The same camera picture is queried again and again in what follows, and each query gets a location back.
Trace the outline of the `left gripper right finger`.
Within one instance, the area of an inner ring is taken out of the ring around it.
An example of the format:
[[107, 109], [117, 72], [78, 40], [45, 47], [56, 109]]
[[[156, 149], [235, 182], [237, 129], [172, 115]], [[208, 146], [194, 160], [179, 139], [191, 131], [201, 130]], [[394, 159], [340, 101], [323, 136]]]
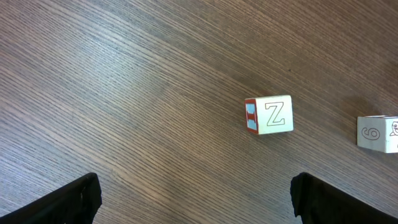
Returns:
[[303, 224], [397, 224], [396, 217], [306, 172], [291, 180], [290, 195], [294, 215]]

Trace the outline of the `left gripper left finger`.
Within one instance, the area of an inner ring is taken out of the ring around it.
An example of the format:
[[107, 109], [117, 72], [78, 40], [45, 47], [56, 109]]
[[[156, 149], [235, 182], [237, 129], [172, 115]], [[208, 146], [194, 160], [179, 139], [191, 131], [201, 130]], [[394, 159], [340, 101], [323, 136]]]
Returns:
[[90, 172], [1, 217], [1, 223], [92, 224], [101, 204], [101, 187], [98, 176]]

